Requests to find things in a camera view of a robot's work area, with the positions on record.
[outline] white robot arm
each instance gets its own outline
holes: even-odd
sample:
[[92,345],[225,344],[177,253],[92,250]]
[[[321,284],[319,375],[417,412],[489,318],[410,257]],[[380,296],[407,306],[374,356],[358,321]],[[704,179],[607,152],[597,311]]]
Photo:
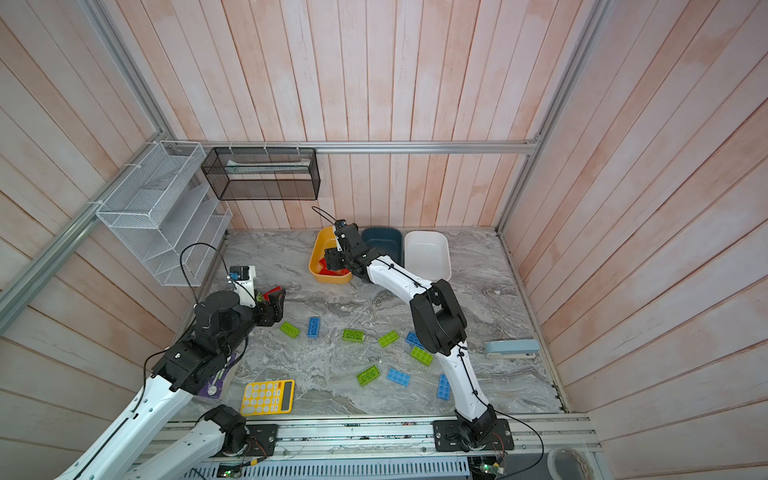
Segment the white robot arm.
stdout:
[[[165,480],[179,478],[200,461],[222,451],[242,455],[250,447],[245,418],[219,405],[206,412],[182,439],[149,461],[126,472],[165,423],[227,367],[231,353],[256,326],[283,318],[284,290],[254,296],[248,267],[237,278],[260,299],[246,306],[232,291],[210,294],[195,308],[195,321],[178,342],[166,349],[142,390],[94,444],[58,480]],[[234,280],[235,275],[228,273]]]
[[[405,303],[410,303],[415,295],[424,294],[432,288],[432,282],[400,267],[388,255],[377,257],[375,262],[368,265],[367,270],[368,278],[372,283],[383,286]],[[469,357],[465,354],[466,351],[467,342],[462,340],[450,349],[448,355],[441,352],[435,355],[453,389],[456,412],[465,419],[474,420],[485,413],[488,408],[488,399],[480,390],[475,370],[472,369]]]
[[410,305],[419,341],[437,357],[454,392],[463,449],[485,445],[497,422],[496,413],[480,390],[469,361],[467,321],[450,284],[445,280],[431,282],[408,272],[363,242],[354,223],[336,220],[333,228],[337,247],[326,250],[328,268],[346,268]]

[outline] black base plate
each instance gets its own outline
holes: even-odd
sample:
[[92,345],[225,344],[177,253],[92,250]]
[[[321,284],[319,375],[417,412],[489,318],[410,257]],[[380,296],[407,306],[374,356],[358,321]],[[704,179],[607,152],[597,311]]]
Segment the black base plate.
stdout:
[[[461,436],[458,433],[460,426],[459,420],[435,420],[432,422],[432,431],[435,435],[435,449],[438,452],[467,452],[462,448]],[[485,436],[487,442],[485,446],[476,451],[481,452],[483,450],[493,451],[502,450],[502,446],[507,451],[514,450],[515,444],[512,441],[511,433],[509,433],[509,422],[504,419],[496,419],[491,431]],[[504,439],[504,445],[501,444],[499,438]]]
[[261,458],[264,456],[264,452],[268,457],[275,454],[277,424],[247,425],[247,428],[250,435],[246,438],[246,441],[250,440],[250,447],[244,453],[246,457]]

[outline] marble tabletop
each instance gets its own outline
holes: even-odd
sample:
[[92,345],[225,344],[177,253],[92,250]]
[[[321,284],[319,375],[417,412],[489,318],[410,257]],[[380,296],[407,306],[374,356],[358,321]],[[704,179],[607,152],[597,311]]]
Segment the marble tabletop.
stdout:
[[[536,359],[486,359],[485,342],[534,338],[518,287],[495,232],[487,229],[440,230],[448,238],[456,297],[467,317],[469,355],[483,392],[498,410],[508,413],[558,412],[561,403]],[[222,402],[240,410],[245,385],[295,379],[294,416],[443,415],[451,400],[436,397],[438,362],[427,367],[411,358],[404,341],[413,331],[410,308],[384,288],[353,278],[346,285],[316,282],[307,263],[317,230],[235,232],[228,234],[223,255],[230,266],[254,265],[256,285],[266,292],[286,290],[285,317],[301,329],[296,339],[279,329],[256,328]],[[222,270],[210,291],[224,287]],[[311,316],[321,318],[318,339],[306,336]],[[363,343],[341,340],[345,328],[366,333]],[[395,330],[400,339],[383,349],[377,339]],[[382,375],[360,387],[356,375],[376,365]],[[389,368],[411,376],[408,387],[386,378]],[[195,397],[175,417],[196,419],[217,404]]]

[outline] pink wooden wall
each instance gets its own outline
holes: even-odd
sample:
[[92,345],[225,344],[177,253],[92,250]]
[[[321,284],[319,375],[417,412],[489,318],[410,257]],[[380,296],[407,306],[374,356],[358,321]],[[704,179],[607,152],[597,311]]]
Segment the pink wooden wall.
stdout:
[[[179,138],[524,140],[594,0],[105,0]],[[239,201],[240,229],[496,225],[515,154],[322,155],[317,203]]]
[[505,232],[616,478],[768,475],[767,25],[617,2]]
[[[154,136],[71,0],[0,2],[0,289]],[[0,339],[0,469],[52,478],[141,387],[190,305],[99,227]]]

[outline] wire rack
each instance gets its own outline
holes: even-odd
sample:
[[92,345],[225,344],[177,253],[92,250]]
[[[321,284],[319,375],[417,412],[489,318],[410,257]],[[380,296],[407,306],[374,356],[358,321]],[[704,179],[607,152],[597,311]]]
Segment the wire rack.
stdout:
[[110,228],[160,228],[204,159],[199,143],[158,142],[107,197],[99,220]]
[[[196,242],[217,245],[229,225],[229,206],[208,198],[210,187],[190,186],[204,159],[194,142],[156,144],[115,188],[97,215],[165,286],[186,286],[179,256]],[[184,272],[199,286],[213,251],[195,246],[184,254]]]
[[202,166],[219,200],[317,200],[312,148],[214,147]]

